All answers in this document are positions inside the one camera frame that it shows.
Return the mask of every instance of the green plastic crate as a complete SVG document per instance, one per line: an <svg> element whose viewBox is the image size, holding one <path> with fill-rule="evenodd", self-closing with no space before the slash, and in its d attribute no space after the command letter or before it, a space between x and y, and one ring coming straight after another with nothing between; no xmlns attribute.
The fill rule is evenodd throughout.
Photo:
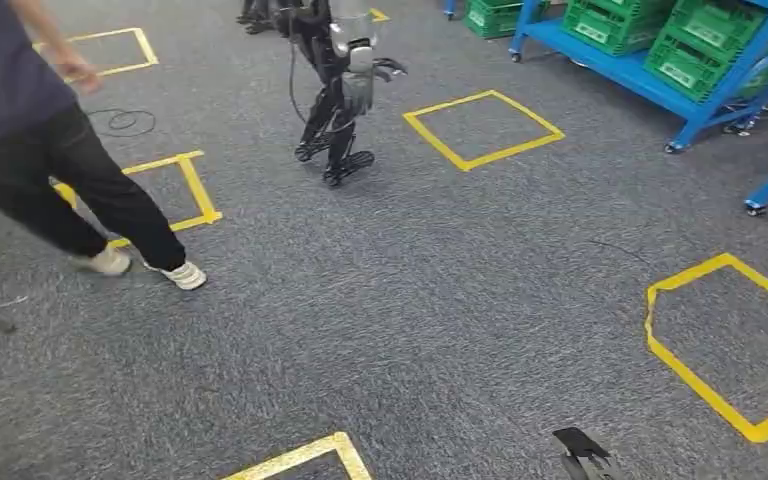
<svg viewBox="0 0 768 480"><path fill-rule="evenodd" d="M627 17L637 17L649 12L661 12L663 10L672 9L676 1L677 0L601 0L596 1L596 3L614 13Z"/></svg>
<svg viewBox="0 0 768 480"><path fill-rule="evenodd" d="M482 38L507 37L516 31L522 4L522 1L511 0L472 0L467 6L464 23ZM549 0L540 2L533 20L539 20L548 8Z"/></svg>
<svg viewBox="0 0 768 480"><path fill-rule="evenodd" d="M644 68L696 102L708 99L731 63L709 57L662 32L646 56Z"/></svg>
<svg viewBox="0 0 768 480"><path fill-rule="evenodd" d="M686 32L691 46L730 62L767 16L768 10L735 0L679 0L666 28Z"/></svg>
<svg viewBox="0 0 768 480"><path fill-rule="evenodd" d="M570 35L609 55L624 55L649 48L669 18L669 5L655 12L617 13L612 0L573 0L563 27Z"/></svg>

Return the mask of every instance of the robot leg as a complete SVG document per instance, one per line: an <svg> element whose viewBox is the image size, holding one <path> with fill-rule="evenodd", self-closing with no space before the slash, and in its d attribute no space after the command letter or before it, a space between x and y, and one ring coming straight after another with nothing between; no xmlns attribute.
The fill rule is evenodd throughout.
<svg viewBox="0 0 768 480"><path fill-rule="evenodd" d="M361 168L372 165L375 155L369 151L352 153L355 143L354 114L349 110L338 109L334 118L337 131L331 140L328 150L328 167L322 174L322 179L330 187L339 186L343 177L349 176Z"/></svg>
<svg viewBox="0 0 768 480"><path fill-rule="evenodd" d="M326 132L328 122L334 116L333 96L328 87L323 87L316 97L316 103L310 109L310 116L305 125L304 133L296 147L296 159L307 162L317 153L327 150L331 145L333 135Z"/></svg>

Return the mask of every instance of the person's leg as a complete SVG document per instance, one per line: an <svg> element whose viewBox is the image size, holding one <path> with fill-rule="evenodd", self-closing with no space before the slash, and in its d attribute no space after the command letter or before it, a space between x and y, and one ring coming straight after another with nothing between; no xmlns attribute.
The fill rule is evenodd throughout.
<svg viewBox="0 0 768 480"><path fill-rule="evenodd" d="M107 240L51 187L45 157L27 134L0 139L0 211L67 253L96 257Z"/></svg>
<svg viewBox="0 0 768 480"><path fill-rule="evenodd" d="M246 33L249 35L257 35L275 29L272 18L269 16L269 0L255 0L252 18L254 19L252 24L246 28Z"/></svg>
<svg viewBox="0 0 768 480"><path fill-rule="evenodd" d="M243 11L240 16L237 17L237 23L240 25L246 25L252 22L252 6L254 0L243 0Z"/></svg>
<svg viewBox="0 0 768 480"><path fill-rule="evenodd" d="M184 247L169 221L110 158L78 105L38 128L51 174L71 186L105 228L131 240L153 268L173 271L184 265Z"/></svg>

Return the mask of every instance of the floor marking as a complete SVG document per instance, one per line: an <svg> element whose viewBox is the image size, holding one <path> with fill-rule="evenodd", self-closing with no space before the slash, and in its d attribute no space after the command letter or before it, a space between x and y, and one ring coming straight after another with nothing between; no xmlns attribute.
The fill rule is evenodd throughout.
<svg viewBox="0 0 768 480"><path fill-rule="evenodd" d="M766 277L755 271L752 267L741 262L737 257L730 253L718 255L700 265L689 268L665 280L661 280L647 289L647 313L646 321L644 323L644 328L646 329L646 341L649 344L652 353L672 368L684 383L692 388L697 395L702 397L702 399L705 400L717 413L731 423L737 431L742 433L750 442L764 443L768 441L768 418L761 423L752 424L741 415L737 409L726 402L720 394L715 392L708 386L708 384L687 368L675 354L669 351L667 347L655 338L653 333L655 300L659 290L675 290L724 267L734 268L753 283L768 291L768 279Z"/></svg>
<svg viewBox="0 0 768 480"><path fill-rule="evenodd" d="M372 22L386 22L387 20L390 20L390 17L384 14L381 10L378 10L377 8L370 8L369 13L372 14Z"/></svg>
<svg viewBox="0 0 768 480"><path fill-rule="evenodd" d="M146 68L150 67L152 65L157 65L160 62L157 60L157 55L154 53L154 49L151 48L151 44L148 43L148 38L145 35L145 32L142 28L123 28L121 30L113 30L110 32L101 32L101 33L93 33L90 35L81 35L78 37L72 37L67 39L69 42L79 42L81 40L90 40L94 38L102 38L102 37L109 37L112 35L121 35L125 33L133 33L134 37L137 40L137 44L140 46L140 50L142 50L143 55L145 56L146 61L143 63L138 63L135 65L125 65L123 67L116 67L111 68L108 70L104 70L102 72L98 72L99 76L107 76L107 75L114 75L116 73L123 73L123 72L130 72L132 70L138 70L140 68ZM45 46L45 43L35 43L34 49L37 51L40 51L42 47Z"/></svg>
<svg viewBox="0 0 768 480"><path fill-rule="evenodd" d="M340 457L350 480L372 480L351 439L343 432L321 438L223 480L265 480L330 452L336 452Z"/></svg>
<svg viewBox="0 0 768 480"><path fill-rule="evenodd" d="M201 150L195 150L189 153L181 153L174 157L164 158L156 160L154 162L143 163L140 165L134 165L122 169L122 172L126 175L134 173L145 172L146 170L152 170L155 168L165 167L168 165L178 164L181 168L181 174L184 176L184 180L187 182L187 186L190 189L190 193L193 195L196 205L201 212L201 215L187 220L182 220L171 224L169 227L173 232L180 232L188 228L198 227L200 225L212 224L222 218L222 213L217 212L213 206L213 202L210 200L210 196L207 194L207 190L204 188L204 184L196 172L195 166L193 166L193 158L203 156L204 152ZM54 189L67 201L72 208L78 206L78 195L72 189L72 187L65 183L58 183L54 185ZM112 247L124 247L130 245L130 241L125 238L120 238L110 242Z"/></svg>
<svg viewBox="0 0 768 480"><path fill-rule="evenodd" d="M445 143L443 143L442 140L440 140L439 137L434 135L431 130L429 130L425 125L422 124L422 122L419 120L420 115L425 115L428 113L436 112L438 110L443 110L445 108L451 108L457 105L462 105L464 103L473 102L475 100L480 100L482 98L487 97L495 97L508 105L514 107L515 109L519 110L535 122L539 123L543 128L546 130L549 130L549 135L537 138L535 140L530 140L528 142L514 145L513 147L505 148L503 150L499 150L498 152L489 153L487 155L482 155L478 158L472 159L472 160L465 160L463 157L455 153L454 150L452 150L449 146L447 146ZM556 126L549 123L547 120L545 120L540 115L537 115L528 107L521 105L517 101L513 100L512 98L503 95L496 90L488 90L486 92L482 92L476 95L472 95L466 98L461 98L458 100L453 100L451 102L441 103L439 105L433 105L430 107L423 108L421 110L417 110L415 112L405 113L403 115L405 117L405 120L414 128L414 130L419 133L419 135L424 138L428 143L430 143L434 148L437 149L438 152L443 154L444 157L448 158L450 162L454 163L458 168L461 170L468 172L472 170L475 167L478 167L480 165L484 165L490 162L495 162L496 160L500 160L502 158L510 157L512 155L516 155L518 153L522 153L526 150L531 150L533 148L542 147L543 145L547 145L552 142L557 142L558 140L562 140L566 137L564 133Z"/></svg>

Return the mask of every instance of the caster wheel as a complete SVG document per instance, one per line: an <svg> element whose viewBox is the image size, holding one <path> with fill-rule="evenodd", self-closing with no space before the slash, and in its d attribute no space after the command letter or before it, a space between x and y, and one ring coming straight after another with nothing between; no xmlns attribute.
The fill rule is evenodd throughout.
<svg viewBox="0 0 768 480"><path fill-rule="evenodd" d="M746 214L750 217L763 217L767 213L767 207L746 206Z"/></svg>
<svg viewBox="0 0 768 480"><path fill-rule="evenodd" d="M673 145L672 143L668 143L668 144L664 145L664 152L665 153L669 153L670 155L678 155L680 153L684 153L684 149L683 148L678 148L675 145Z"/></svg>

